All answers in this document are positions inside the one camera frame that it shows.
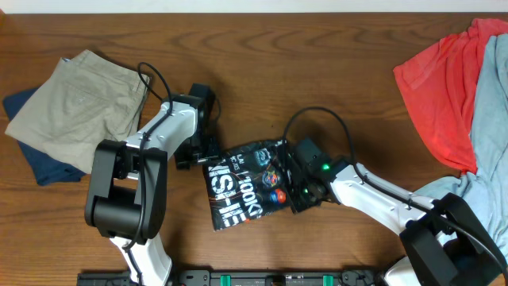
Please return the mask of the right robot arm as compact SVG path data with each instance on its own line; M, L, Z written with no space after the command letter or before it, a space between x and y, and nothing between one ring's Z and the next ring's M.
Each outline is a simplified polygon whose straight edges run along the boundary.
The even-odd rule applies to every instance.
M310 139L283 142L281 165L294 212L330 201L398 235L406 255L383 274L387 285L489 285L507 274L505 257L458 195L417 195L351 158L330 158Z

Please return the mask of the black orange-patterned jersey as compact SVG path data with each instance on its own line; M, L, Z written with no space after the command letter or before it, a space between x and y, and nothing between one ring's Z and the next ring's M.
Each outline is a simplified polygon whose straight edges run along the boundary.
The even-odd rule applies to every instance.
M280 162L281 140L255 141L203 167L214 230L224 230L289 207Z

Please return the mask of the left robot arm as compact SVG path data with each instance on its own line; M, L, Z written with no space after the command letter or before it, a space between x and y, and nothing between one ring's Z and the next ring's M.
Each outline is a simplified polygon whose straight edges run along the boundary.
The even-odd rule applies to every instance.
M95 154L84 217L118 247L129 268L80 273L79 285L168 285L171 258L160 228L167 203L168 161L177 168L219 159L210 114L216 95L195 83L186 95L165 99L159 113L123 141L104 140Z

